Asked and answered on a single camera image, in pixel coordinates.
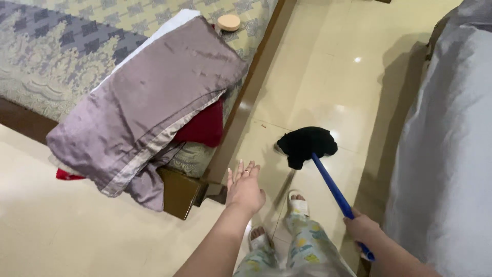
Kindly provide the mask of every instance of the person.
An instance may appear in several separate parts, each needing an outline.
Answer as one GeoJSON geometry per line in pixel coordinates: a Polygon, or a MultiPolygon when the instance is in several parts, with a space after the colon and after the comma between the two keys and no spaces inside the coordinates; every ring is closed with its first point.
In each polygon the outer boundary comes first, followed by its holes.
{"type": "MultiPolygon", "coordinates": [[[[250,162],[244,169],[228,169],[225,209],[203,241],[175,273],[175,277],[262,277],[262,276],[329,276],[350,277],[355,274],[341,258],[323,228],[309,217],[308,203],[300,192],[289,192],[289,212],[285,223],[292,235],[287,268],[280,270],[275,250],[265,228],[253,228],[249,238],[251,252],[234,265],[248,222],[265,204],[265,192],[258,186],[260,166],[250,162]]],[[[384,234],[379,225],[352,209],[355,218],[344,218],[348,233],[365,243],[385,277],[439,277],[384,234]]]]}

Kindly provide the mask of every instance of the round wooden lid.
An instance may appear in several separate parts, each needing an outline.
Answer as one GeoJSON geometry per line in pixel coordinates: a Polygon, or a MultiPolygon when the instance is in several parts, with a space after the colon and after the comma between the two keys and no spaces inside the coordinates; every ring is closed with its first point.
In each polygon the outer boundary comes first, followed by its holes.
{"type": "Polygon", "coordinates": [[[234,32],[239,29],[241,19],[237,15],[226,14],[217,19],[217,24],[222,30],[234,32]]]}

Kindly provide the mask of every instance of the hand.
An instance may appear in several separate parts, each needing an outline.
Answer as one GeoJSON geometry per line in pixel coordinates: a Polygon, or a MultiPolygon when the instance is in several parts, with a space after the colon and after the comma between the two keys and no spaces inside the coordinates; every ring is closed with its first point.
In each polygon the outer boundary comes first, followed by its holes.
{"type": "Polygon", "coordinates": [[[343,222],[355,241],[368,244],[368,240],[374,236],[383,234],[379,224],[372,221],[367,215],[361,214],[361,212],[354,208],[352,208],[352,213],[354,214],[354,219],[350,220],[348,217],[345,217],[343,222]]]}
{"type": "Polygon", "coordinates": [[[227,171],[226,207],[240,207],[250,217],[253,217],[263,207],[266,200],[265,191],[258,187],[260,166],[255,166],[254,161],[251,161],[244,170],[244,163],[240,160],[238,169],[234,174],[231,169],[227,169],[227,171]]]}

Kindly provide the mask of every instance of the white slipper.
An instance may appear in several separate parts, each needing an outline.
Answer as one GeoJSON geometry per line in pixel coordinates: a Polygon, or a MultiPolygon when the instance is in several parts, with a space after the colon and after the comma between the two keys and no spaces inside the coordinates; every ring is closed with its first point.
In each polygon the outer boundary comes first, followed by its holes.
{"type": "Polygon", "coordinates": [[[259,237],[255,238],[254,240],[251,240],[251,232],[253,232],[253,230],[255,230],[258,227],[260,227],[260,226],[255,226],[255,227],[251,228],[251,231],[249,232],[248,240],[249,240],[249,246],[251,247],[251,251],[256,250],[256,249],[260,249],[260,248],[264,247],[265,245],[269,245],[270,247],[273,248],[273,245],[270,244],[270,240],[268,239],[268,235],[267,235],[266,231],[264,234],[260,235],[259,237]]]}
{"type": "Polygon", "coordinates": [[[304,197],[304,194],[296,189],[293,189],[289,191],[287,195],[287,202],[289,203],[289,212],[291,214],[301,214],[305,216],[309,216],[309,207],[308,207],[308,201],[307,200],[297,200],[297,199],[291,199],[292,195],[302,195],[304,197]]]}

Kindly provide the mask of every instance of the patterned bedsheet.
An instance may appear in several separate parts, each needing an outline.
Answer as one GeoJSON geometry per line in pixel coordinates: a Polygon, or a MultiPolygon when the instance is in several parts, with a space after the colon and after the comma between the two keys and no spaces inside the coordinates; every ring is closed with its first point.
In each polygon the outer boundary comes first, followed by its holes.
{"type": "MultiPolygon", "coordinates": [[[[236,14],[224,40],[251,62],[277,0],[0,0],[0,96],[60,121],[116,64],[183,8],[236,14]]],[[[224,122],[241,83],[226,93],[224,122]]],[[[187,143],[169,166],[200,177],[214,149],[187,143]]]]}

